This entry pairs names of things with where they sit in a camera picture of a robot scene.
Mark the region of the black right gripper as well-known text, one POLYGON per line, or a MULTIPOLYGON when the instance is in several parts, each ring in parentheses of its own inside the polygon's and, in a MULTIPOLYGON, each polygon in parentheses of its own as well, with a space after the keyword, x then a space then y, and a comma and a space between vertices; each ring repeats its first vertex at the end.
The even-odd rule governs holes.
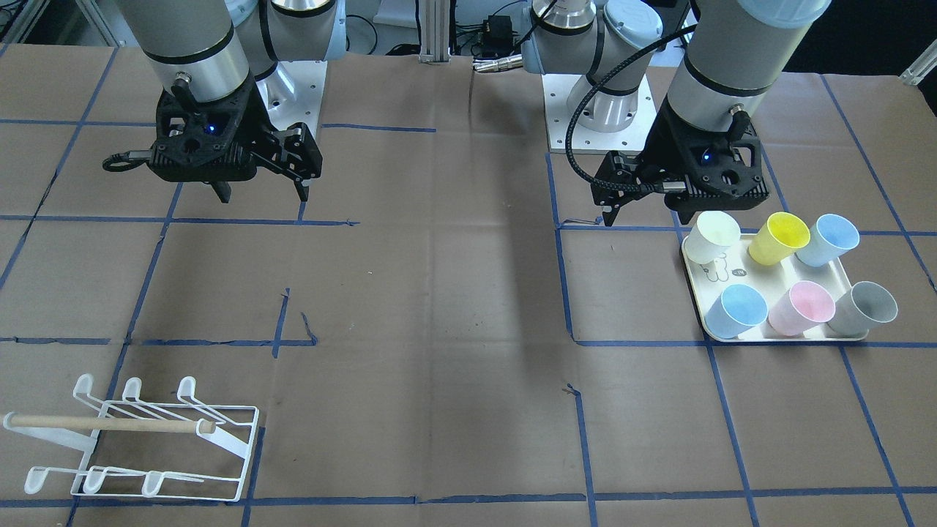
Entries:
POLYGON ((251 180, 262 166, 288 177, 307 203, 324 160, 307 124, 275 129, 251 79, 215 101, 197 101, 193 88, 178 74, 161 94, 150 169, 168 182, 211 183, 221 203, 230 203, 228 182, 251 180))

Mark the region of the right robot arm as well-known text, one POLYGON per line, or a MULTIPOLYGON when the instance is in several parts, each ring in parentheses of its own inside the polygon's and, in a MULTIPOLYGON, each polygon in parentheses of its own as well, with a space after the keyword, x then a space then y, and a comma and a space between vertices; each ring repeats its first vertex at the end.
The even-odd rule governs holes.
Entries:
POLYGON ((231 199, 231 183, 258 168, 281 174, 307 201, 322 174, 313 127, 278 129, 270 78, 291 61, 346 52, 342 1, 119 1, 117 9, 162 84, 155 140, 112 154, 105 171, 145 165, 166 182, 207 184, 231 199))

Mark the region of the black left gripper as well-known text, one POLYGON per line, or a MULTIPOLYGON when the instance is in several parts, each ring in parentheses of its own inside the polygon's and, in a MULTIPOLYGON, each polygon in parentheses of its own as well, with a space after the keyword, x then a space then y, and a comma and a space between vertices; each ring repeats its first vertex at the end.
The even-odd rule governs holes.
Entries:
POLYGON ((591 185, 602 223, 615 224, 621 206, 662 193, 680 224, 705 206, 758 206, 770 195, 762 170, 762 144, 745 107, 727 113, 717 131, 696 129, 665 101, 641 154, 610 151, 591 185))

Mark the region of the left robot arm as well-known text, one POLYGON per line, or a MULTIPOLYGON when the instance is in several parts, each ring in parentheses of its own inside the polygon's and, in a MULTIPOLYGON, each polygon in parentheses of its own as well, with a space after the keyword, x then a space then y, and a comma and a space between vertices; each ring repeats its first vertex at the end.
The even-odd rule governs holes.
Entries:
POLYGON ((665 33, 642 1, 533 1, 520 42, 524 67, 576 75, 560 144, 611 226, 619 210, 661 194, 682 224, 705 211, 743 211, 769 197, 752 115, 826 1, 702 1, 694 27, 665 33), (642 150, 611 150, 596 174, 575 160, 578 126, 612 133, 633 119, 653 50, 690 35, 642 150))

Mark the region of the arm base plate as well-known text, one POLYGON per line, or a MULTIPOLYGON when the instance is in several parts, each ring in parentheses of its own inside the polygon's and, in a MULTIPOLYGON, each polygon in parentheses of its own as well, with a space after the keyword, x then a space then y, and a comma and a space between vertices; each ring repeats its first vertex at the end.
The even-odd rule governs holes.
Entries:
MULTIPOLYGON (((550 152, 563 153, 572 113, 589 92, 590 84, 583 75, 547 74, 542 82, 550 152)), ((652 88, 646 77, 635 92, 626 96, 598 92, 577 120, 572 152, 604 154, 619 150, 638 154, 645 149, 655 117, 652 88)))
POLYGON ((319 123, 327 62, 280 62, 277 69, 257 82, 272 126, 279 130, 304 122, 316 132, 319 123))

